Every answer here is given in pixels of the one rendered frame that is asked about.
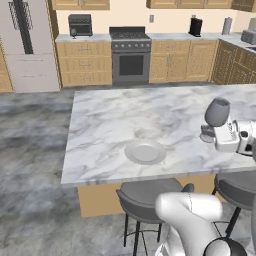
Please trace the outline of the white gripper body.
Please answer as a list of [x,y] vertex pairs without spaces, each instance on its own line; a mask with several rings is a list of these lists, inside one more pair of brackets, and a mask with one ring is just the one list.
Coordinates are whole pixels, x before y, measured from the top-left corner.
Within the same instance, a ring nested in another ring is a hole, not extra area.
[[228,121],[220,127],[214,128],[215,148],[221,152],[236,152],[240,143],[237,123]]

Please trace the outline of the white round plate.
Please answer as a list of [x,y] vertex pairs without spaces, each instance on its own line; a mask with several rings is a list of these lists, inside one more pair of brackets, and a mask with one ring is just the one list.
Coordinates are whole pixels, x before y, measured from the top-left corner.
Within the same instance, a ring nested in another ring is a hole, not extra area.
[[154,140],[134,140],[124,149],[125,156],[134,163],[154,165],[162,162],[167,155],[162,144]]

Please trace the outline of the grey bar stool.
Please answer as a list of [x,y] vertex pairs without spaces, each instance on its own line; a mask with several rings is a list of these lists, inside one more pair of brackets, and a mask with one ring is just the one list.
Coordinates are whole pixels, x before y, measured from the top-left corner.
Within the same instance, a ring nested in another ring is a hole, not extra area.
[[235,206],[235,211],[226,228],[226,237],[229,238],[240,211],[252,210],[256,196],[256,171],[218,173],[214,178],[212,194],[219,193],[228,203]]
[[141,223],[157,224],[157,241],[160,241],[163,221],[155,212],[156,198],[162,193],[193,191],[192,183],[182,186],[175,178],[122,183],[116,193],[125,212],[123,246],[126,246],[128,236],[135,235],[133,256],[137,256],[139,235],[145,233],[145,230],[140,229]]

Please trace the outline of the wooden lower cupboard run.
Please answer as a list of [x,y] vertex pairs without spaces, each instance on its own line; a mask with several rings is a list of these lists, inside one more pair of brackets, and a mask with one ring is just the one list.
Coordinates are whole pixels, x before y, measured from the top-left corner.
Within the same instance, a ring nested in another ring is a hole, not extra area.
[[0,93],[12,91],[13,88],[4,57],[4,51],[2,49],[2,44],[0,42]]
[[57,53],[64,87],[112,84],[110,42],[58,42]]
[[256,84],[256,51],[220,40],[211,81],[217,85]]
[[217,40],[153,40],[150,83],[209,81]]

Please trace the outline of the wooden cupboard run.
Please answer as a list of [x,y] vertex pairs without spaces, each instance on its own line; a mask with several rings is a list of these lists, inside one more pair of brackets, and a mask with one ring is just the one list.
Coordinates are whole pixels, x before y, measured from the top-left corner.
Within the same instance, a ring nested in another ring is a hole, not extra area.
[[147,0],[149,9],[230,9],[232,0]]
[[153,40],[150,83],[209,81],[217,40]]
[[0,42],[0,93],[12,91],[13,88],[4,57],[4,51],[2,49],[2,44]]
[[256,51],[220,40],[211,81],[217,85],[256,84]]
[[57,53],[64,87],[112,84],[110,42],[58,42]]
[[256,0],[232,0],[231,8],[233,10],[256,13]]
[[110,0],[52,0],[54,10],[109,10]]

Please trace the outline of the silver toaster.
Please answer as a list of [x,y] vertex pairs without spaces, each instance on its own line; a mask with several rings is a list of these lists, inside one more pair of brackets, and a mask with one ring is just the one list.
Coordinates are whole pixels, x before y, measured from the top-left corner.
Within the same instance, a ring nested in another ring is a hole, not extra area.
[[256,45],[256,30],[244,30],[241,35],[243,42]]

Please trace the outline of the black coffee machine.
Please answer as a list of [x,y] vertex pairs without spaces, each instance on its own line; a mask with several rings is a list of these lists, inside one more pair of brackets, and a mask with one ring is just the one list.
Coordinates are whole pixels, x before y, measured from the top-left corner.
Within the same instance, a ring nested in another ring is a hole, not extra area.
[[198,19],[198,18],[193,17],[191,19],[191,23],[190,23],[189,34],[193,35],[195,37],[200,37],[201,36],[202,23],[203,23],[202,19]]

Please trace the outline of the grey oven with hob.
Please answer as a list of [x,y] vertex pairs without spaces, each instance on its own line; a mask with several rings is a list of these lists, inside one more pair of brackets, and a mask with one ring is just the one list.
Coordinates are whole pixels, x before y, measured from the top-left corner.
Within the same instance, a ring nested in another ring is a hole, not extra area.
[[114,84],[149,82],[152,39],[144,26],[110,27]]

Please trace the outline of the wooden upper cupboard run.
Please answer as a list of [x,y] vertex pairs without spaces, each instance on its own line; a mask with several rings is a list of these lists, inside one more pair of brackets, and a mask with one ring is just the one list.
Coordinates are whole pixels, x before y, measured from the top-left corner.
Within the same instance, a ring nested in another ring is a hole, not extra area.
[[52,0],[54,10],[109,10],[110,0]]
[[230,9],[232,0],[147,0],[149,9]]
[[231,8],[233,10],[256,13],[256,0],[232,0]]

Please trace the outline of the tan kitchen island base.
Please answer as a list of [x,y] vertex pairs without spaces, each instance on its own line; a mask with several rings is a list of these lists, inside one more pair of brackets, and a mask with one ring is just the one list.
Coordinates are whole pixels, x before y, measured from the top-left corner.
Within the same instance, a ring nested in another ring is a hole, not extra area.
[[[182,186],[193,183],[196,193],[211,194],[214,188],[214,178],[214,174],[209,174],[178,177],[177,180]],[[116,193],[120,187],[120,183],[80,186],[78,195],[81,215],[83,217],[95,217],[122,213],[123,209]]]

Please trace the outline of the black toaster oven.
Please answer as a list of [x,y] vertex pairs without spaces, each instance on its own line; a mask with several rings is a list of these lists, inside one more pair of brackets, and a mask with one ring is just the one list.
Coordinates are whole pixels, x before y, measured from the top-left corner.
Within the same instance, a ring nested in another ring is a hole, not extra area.
[[92,36],[92,19],[90,14],[70,14],[69,30],[76,29],[77,36]]

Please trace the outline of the wooden tall side panel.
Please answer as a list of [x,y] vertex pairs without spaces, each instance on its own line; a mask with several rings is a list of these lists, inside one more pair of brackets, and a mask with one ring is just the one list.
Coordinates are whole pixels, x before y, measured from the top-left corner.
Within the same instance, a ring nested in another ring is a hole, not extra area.
[[48,19],[50,24],[51,36],[53,41],[53,49],[54,49],[54,55],[55,55],[55,63],[56,63],[59,88],[62,88],[62,81],[61,81],[61,75],[59,70],[59,59],[58,59],[57,46],[56,46],[56,38],[59,35],[57,14],[56,14],[56,11],[53,9],[52,0],[46,0],[46,4],[47,4],[47,10],[48,10]]

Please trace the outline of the white fridge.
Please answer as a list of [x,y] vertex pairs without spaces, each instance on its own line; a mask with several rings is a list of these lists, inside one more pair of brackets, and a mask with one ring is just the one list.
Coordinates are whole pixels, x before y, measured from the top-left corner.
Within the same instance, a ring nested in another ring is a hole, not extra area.
[[0,40],[17,93],[60,90],[46,0],[0,0]]

